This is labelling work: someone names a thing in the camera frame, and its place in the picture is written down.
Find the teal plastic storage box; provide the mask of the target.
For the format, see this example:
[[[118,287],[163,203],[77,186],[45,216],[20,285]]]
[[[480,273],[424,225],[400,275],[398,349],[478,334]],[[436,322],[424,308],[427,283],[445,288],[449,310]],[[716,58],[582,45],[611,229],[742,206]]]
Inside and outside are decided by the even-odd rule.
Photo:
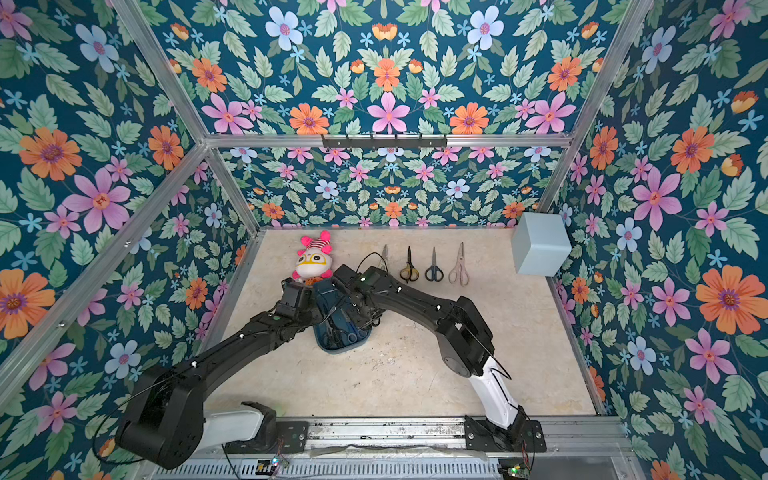
[[[321,322],[313,326],[317,345],[328,354],[340,354],[364,344],[373,326],[359,326],[352,318],[352,304],[331,279],[313,285]]]

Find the yellow black scissors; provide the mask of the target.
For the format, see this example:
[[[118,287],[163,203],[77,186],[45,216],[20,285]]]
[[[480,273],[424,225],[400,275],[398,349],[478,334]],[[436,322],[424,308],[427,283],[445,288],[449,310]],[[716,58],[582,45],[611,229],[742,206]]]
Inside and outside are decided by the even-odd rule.
[[[407,248],[405,266],[400,271],[399,276],[406,283],[415,282],[420,277],[420,272],[413,263],[411,247]]]

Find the small black scissors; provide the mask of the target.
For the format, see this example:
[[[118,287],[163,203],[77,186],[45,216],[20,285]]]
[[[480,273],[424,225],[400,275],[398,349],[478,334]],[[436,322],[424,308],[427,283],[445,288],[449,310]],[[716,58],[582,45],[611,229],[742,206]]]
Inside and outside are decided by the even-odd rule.
[[[437,262],[437,251],[435,247],[432,248],[431,262],[425,270],[424,278],[428,282],[442,282],[444,279],[444,272]]]

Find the pink handled scissors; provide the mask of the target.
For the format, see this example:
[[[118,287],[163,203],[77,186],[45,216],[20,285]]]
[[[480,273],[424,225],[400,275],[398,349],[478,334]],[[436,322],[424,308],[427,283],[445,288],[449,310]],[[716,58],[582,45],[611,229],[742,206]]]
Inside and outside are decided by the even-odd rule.
[[[458,284],[462,287],[467,286],[470,282],[470,276],[466,268],[465,245],[463,242],[458,247],[456,262],[449,272],[448,279],[451,284]]]

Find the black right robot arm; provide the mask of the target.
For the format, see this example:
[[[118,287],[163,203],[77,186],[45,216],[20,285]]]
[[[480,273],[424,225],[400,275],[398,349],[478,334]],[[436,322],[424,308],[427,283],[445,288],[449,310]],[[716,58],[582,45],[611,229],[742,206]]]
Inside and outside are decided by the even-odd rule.
[[[332,282],[342,296],[341,310],[356,324],[371,326],[383,313],[394,312],[431,332],[443,363],[470,381],[490,429],[510,437],[521,434],[527,414],[505,385],[511,376],[496,360],[493,334],[472,300],[427,294],[377,267],[356,272],[342,265]]]

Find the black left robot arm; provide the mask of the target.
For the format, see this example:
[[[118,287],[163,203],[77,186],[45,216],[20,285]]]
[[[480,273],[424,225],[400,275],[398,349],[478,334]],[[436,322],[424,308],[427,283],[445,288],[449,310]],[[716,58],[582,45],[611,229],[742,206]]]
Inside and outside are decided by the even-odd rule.
[[[175,366],[147,369],[127,402],[116,445],[166,469],[180,466],[203,445],[207,397],[252,361],[320,320],[313,288],[284,281],[275,306],[256,314],[235,334]]]

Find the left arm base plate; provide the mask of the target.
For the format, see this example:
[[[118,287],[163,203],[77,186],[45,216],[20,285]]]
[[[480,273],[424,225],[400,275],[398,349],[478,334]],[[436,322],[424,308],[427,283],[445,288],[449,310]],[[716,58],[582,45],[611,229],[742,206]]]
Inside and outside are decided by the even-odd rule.
[[[232,446],[237,454],[294,454],[305,450],[309,436],[305,421],[276,420],[264,425],[256,437]]]

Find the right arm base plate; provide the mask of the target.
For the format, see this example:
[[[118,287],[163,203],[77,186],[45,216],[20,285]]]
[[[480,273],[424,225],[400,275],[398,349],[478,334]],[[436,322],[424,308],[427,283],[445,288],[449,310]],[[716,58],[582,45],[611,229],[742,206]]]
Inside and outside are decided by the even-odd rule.
[[[511,426],[499,427],[485,417],[464,417],[468,450],[500,453],[543,453],[547,451],[542,425],[525,413],[518,414]]]

